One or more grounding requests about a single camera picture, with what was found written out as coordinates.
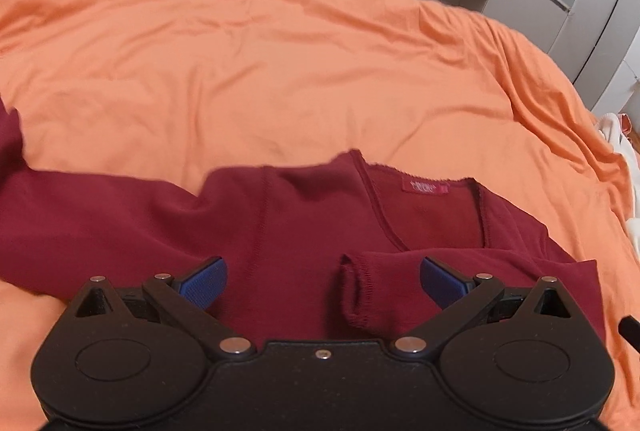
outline blue gripper pad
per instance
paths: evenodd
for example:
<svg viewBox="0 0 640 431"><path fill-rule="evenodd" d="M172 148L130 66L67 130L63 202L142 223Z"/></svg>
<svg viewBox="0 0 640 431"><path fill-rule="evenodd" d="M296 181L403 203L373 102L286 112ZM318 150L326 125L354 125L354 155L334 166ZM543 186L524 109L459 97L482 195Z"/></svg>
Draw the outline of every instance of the blue gripper pad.
<svg viewBox="0 0 640 431"><path fill-rule="evenodd" d="M420 265L422 290L443 310L469 293L467 283L425 258Z"/></svg>
<svg viewBox="0 0 640 431"><path fill-rule="evenodd" d="M180 279L177 290L182 297L206 310L222 294L225 286L226 263L219 257Z"/></svg>

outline neckline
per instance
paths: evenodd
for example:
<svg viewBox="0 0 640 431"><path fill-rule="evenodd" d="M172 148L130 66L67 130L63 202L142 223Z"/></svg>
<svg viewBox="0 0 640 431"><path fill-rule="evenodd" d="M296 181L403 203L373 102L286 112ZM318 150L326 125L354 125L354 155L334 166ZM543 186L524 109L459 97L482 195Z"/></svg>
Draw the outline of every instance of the neckline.
<svg viewBox="0 0 640 431"><path fill-rule="evenodd" d="M376 189L376 185L373 182L371 176L369 175L369 169L372 167L386 169L390 172L397 173L400 177L407 176L409 178L414 178L416 180L424 180L428 182L436 182L439 184L447 184L449 186L465 186L467 188L475 189L477 204L476 211L478 213L478 223L480 224L480 231L482 234L482 249L490 248L489 245L489 234L488 234L488 224L486 222L486 217L484 215L484 193L482 191L482 186L474 179L474 178L461 178L460 180L434 180L432 178L424 178L423 176L410 175L409 173L404 173L395 167L387 166L384 164L369 164L362 156L362 153L358 149L352 149L349 151L351 159L353 160L354 166L360 175L360 179L364 185L365 190L367 191L367 196L369 197L369 203L372 207L374 214L380 224L380 228L385 233L386 238L401 252L407 251L416 251L418 249L411 249L404 241L402 241L401 237L398 236L398 233L394 230L391 223L388 221L388 218L385 214L385 209L382 206L382 202L380 201L380 195Z"/></svg>

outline orange bed sheet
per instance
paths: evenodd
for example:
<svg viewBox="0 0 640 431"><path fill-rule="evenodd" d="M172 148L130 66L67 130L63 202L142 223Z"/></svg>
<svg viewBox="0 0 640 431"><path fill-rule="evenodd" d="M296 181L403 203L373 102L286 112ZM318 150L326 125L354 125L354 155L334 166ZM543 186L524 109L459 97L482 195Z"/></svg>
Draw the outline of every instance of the orange bed sheet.
<svg viewBox="0 0 640 431"><path fill-rule="evenodd" d="M598 260L616 366L604 420L640 429L640 363L616 333L640 315L628 172L516 32L421 0L0 0L0 76L39 169L195 192L221 166L355 147L415 175L474 176ZM28 369L62 309L1 284L1 431L44 422Z"/></svg>

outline silver pin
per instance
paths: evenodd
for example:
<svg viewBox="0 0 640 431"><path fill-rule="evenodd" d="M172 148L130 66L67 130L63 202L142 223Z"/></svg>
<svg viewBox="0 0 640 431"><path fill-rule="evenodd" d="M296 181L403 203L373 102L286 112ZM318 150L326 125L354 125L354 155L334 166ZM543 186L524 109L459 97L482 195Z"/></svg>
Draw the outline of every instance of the silver pin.
<svg viewBox="0 0 640 431"><path fill-rule="evenodd" d="M323 361L326 361L331 357L332 353L329 350L318 350L316 351L316 357Z"/></svg>
<svg viewBox="0 0 640 431"><path fill-rule="evenodd" d="M251 348L251 342L244 337L228 337L220 341L220 350L225 353L244 353Z"/></svg>
<svg viewBox="0 0 640 431"><path fill-rule="evenodd" d="M396 348L404 353L418 353L427 347L425 340L420 337L400 337L394 343Z"/></svg>

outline garment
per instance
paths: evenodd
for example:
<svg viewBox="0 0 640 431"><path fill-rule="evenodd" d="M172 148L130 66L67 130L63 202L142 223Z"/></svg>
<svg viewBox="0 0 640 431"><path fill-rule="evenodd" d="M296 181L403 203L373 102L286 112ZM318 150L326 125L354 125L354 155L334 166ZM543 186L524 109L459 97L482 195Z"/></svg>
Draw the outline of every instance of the garment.
<svg viewBox="0 0 640 431"><path fill-rule="evenodd" d="M211 255L228 267L210 308L252 341L394 337L439 310L424 256L509 286L561 279L604 338L596 264L475 180L432 181L353 150L306 168L227 168L198 196L165 182L37 172L18 114L0 112L0 277L69 299L92 275L133 286Z"/></svg>
<svg viewBox="0 0 640 431"><path fill-rule="evenodd" d="M631 217L626 220L626 231L636 251L636 259L640 259L640 168L638 167L636 152L624 133L622 133L620 119L615 113L607 113L601 116L596 123L596 129L613 146L615 153L625 157L629 177L631 178L631 194L633 197Z"/></svg>

